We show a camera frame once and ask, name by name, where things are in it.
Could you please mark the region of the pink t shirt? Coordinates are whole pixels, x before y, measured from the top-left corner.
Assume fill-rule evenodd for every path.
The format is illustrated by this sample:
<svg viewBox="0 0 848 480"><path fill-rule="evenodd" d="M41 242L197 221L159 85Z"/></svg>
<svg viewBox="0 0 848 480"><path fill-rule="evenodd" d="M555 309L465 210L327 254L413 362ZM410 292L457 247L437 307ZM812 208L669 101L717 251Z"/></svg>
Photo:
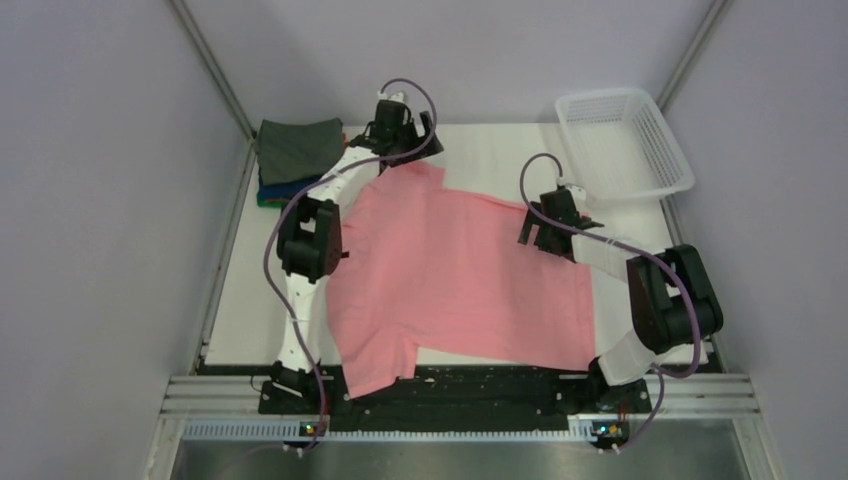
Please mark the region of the pink t shirt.
<svg viewBox="0 0 848 480"><path fill-rule="evenodd" d="M421 349L563 370L595 358L587 267L523 245L524 208L415 162L361 191L326 289L351 397L413 376Z"/></svg>

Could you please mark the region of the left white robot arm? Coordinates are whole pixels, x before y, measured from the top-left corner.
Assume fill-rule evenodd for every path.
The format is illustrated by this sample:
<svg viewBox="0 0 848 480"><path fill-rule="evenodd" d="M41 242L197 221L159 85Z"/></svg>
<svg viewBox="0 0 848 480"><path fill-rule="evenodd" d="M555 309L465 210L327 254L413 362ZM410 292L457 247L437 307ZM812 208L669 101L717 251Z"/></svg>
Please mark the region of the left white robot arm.
<svg viewBox="0 0 848 480"><path fill-rule="evenodd" d="M350 141L336 133L325 146L332 165L281 199L280 215L263 252L263 273L281 300L283 345L274 379L285 383L283 401L297 413L319 404L320 386L306 377L318 372L319 333L329 276L345 255L342 218L365 185L386 169L442 152L433 106L413 114L402 94L381 95L374 118Z"/></svg>

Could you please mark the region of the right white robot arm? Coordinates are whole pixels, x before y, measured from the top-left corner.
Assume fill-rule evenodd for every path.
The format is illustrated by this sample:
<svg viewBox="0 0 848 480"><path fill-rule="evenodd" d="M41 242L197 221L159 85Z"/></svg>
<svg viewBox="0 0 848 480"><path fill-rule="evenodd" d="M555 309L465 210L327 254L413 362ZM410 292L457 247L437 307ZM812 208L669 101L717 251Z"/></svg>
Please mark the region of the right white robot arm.
<svg viewBox="0 0 848 480"><path fill-rule="evenodd" d="M588 367L586 397L612 412L672 349L690 345L695 371L704 338L719 332L724 315L698 250L680 244L655 253L616 237L578 212L575 186L559 186L527 204L519 243L590 266L622 282L628 291L631 327Z"/></svg>

